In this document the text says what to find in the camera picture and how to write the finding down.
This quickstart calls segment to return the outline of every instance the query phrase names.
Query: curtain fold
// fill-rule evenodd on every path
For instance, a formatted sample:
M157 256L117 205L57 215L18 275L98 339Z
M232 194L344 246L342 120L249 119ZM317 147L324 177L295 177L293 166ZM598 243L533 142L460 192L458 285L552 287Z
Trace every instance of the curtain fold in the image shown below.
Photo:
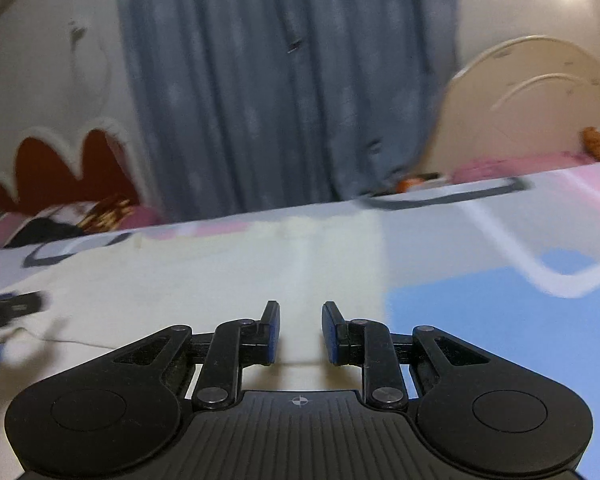
M349 199L418 159L456 0L119 0L173 221Z

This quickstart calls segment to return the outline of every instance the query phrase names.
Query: blue patch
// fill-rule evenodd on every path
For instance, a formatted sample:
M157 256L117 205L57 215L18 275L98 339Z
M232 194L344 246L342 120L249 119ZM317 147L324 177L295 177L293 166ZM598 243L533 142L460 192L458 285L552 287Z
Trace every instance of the blue patch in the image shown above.
M595 264L565 250L550 251L542 260L564 274ZM593 413L594 434L578 471L588 480L600 479L600 288L584 298L556 298L502 267L395 288L386 306L392 332L434 325L579 394Z

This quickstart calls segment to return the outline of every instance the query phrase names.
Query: ribbed black surface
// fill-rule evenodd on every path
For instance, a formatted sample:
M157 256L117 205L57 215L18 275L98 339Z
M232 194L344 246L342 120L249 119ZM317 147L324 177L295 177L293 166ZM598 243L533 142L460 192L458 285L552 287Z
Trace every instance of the ribbed black surface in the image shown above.
M31 475L27 480L42 480ZM344 392L246 392L195 416L167 452L118 480L474 480L431 454L397 413ZM562 473L552 480L576 480Z

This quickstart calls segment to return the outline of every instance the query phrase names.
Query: gray fabric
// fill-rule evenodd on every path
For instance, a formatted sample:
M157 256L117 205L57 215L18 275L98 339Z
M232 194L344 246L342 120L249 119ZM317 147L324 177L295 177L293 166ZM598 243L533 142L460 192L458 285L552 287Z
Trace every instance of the gray fabric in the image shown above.
M456 68L456 0L119 2L172 220L394 184Z

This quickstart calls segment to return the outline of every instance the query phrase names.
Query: red headboard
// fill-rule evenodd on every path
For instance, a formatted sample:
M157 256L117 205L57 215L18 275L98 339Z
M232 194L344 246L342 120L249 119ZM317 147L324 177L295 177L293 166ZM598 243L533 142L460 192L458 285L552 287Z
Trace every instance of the red headboard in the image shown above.
M15 157L18 201L0 183L0 210L35 215L53 205L99 202L116 194L137 205L138 192L127 174L124 148L103 130L91 130L84 138L81 178L46 142L27 137Z

